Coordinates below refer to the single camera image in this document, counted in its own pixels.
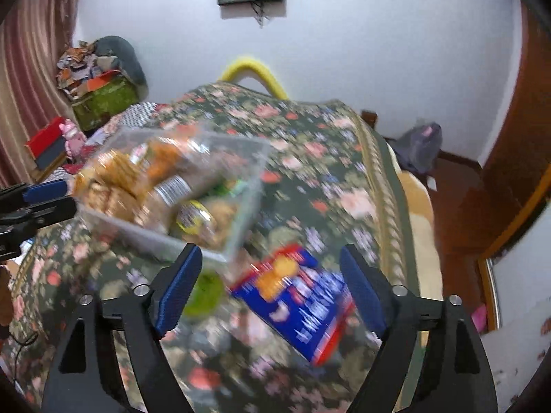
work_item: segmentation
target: blue snack bag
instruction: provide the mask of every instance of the blue snack bag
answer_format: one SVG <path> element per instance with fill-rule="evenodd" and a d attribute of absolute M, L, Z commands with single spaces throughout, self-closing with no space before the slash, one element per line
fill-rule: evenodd
<path fill-rule="evenodd" d="M 286 246 L 231 290 L 314 365 L 331 355 L 354 307 L 342 275 L 317 267 L 304 248 Z"/>

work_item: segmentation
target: striped curtain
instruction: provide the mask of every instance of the striped curtain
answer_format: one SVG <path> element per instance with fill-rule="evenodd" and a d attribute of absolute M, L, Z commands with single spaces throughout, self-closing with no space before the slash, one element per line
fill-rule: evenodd
<path fill-rule="evenodd" d="M 0 25 L 0 187 L 29 182 L 24 144 L 57 116 L 72 117 L 56 88 L 71 46 L 77 0 L 17 0 Z"/>

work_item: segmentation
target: yellow curved tube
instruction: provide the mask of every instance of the yellow curved tube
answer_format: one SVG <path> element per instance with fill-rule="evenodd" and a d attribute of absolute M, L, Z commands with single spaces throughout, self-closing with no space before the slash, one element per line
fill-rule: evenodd
<path fill-rule="evenodd" d="M 289 99 L 289 96 L 287 96 L 287 93 L 285 93 L 285 90 L 283 90 L 279 82 L 276 81 L 268 67 L 252 57 L 238 57 L 235 62 L 225 69 L 219 81 L 231 82 L 235 76 L 245 70 L 254 71 L 266 84 L 272 96 L 278 99 Z"/>

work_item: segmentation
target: silver bolt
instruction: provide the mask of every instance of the silver bolt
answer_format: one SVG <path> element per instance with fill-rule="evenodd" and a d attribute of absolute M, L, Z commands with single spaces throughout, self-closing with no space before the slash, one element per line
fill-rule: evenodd
<path fill-rule="evenodd" d="M 87 306 L 92 303 L 92 295 L 82 295 L 81 299 L 78 300 L 78 302 L 83 306 Z"/>
<path fill-rule="evenodd" d="M 144 295 L 147 295 L 149 293 L 149 286 L 143 285 L 138 286 L 134 289 L 134 295 L 143 297 Z"/>
<path fill-rule="evenodd" d="M 450 295 L 450 303 L 452 303 L 454 306 L 460 306 L 463 303 L 463 300 L 461 297 L 458 297 L 457 295 Z"/>
<path fill-rule="evenodd" d="M 408 290 L 402 286 L 401 284 L 397 284 L 396 286 L 392 286 L 392 292 L 394 295 L 398 297 L 404 297 L 408 294 Z"/>

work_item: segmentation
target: floral fabric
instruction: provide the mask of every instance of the floral fabric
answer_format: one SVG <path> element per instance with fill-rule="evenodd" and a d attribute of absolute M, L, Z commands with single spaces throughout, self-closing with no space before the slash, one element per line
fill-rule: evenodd
<path fill-rule="evenodd" d="M 250 250 L 262 256 L 300 242 L 324 267 L 338 269 L 340 249 L 353 243 L 392 284 L 418 293 L 407 206 L 386 143 L 347 106 L 281 101 L 219 82 L 162 107 L 146 126 L 202 119 L 216 131 L 263 136 L 274 147 Z M 40 404 L 55 346 L 81 294 L 117 297 L 168 264 L 93 238 L 78 219 L 42 230 L 13 291 L 13 332 L 20 340 L 40 332 L 18 361 L 27 399 Z M 242 302 L 227 298 L 206 319 L 182 317 L 162 347 L 196 412 L 336 413 L 356 395 L 378 344 L 354 313 L 329 362 L 312 367 Z M 129 400 L 145 411 L 123 335 L 116 348 Z M 17 349 L 4 347 L 10 368 Z"/>

